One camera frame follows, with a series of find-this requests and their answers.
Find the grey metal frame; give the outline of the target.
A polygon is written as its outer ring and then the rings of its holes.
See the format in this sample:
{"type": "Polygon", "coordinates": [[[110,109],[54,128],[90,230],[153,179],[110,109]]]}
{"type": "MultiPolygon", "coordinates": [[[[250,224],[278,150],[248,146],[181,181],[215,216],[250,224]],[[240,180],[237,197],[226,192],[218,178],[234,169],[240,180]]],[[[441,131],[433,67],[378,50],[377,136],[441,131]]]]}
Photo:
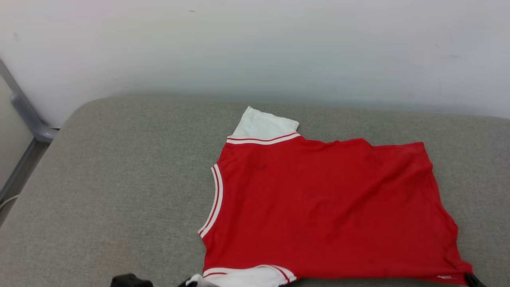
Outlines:
{"type": "Polygon", "coordinates": [[[11,188],[16,178],[24,168],[24,165],[26,165],[26,162],[32,153],[33,148],[37,145],[37,143],[51,143],[56,138],[60,129],[51,128],[40,119],[37,112],[29,103],[29,100],[22,91],[21,87],[18,85],[12,74],[9,72],[6,64],[1,59],[0,75],[7,83],[11,91],[13,91],[12,95],[10,96],[10,102],[12,106],[18,112],[24,123],[27,125],[29,131],[31,131],[31,134],[33,135],[33,139],[20,158],[20,161],[14,168],[14,171],[11,173],[11,176],[9,176],[7,182],[0,190],[0,200],[3,200],[5,198],[5,194],[11,188]]]}

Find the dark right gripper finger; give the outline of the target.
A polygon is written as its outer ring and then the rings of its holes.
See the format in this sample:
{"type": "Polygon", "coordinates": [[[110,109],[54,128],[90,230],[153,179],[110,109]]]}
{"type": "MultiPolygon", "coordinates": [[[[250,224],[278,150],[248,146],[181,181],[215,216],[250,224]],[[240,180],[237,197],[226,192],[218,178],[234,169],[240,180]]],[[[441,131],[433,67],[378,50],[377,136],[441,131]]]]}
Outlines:
{"type": "Polygon", "coordinates": [[[468,287],[487,287],[472,273],[465,273],[464,279],[468,287]]]}

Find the red and white shirt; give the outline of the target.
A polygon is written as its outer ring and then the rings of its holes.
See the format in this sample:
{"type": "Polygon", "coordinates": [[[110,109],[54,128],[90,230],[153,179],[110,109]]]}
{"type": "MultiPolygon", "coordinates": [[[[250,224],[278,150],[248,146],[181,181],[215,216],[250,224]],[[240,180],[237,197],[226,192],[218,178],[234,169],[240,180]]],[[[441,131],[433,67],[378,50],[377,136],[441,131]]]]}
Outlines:
{"type": "Polygon", "coordinates": [[[212,167],[197,287],[301,278],[410,278],[465,285],[458,227],[423,142],[321,142],[248,107],[212,167]]]}

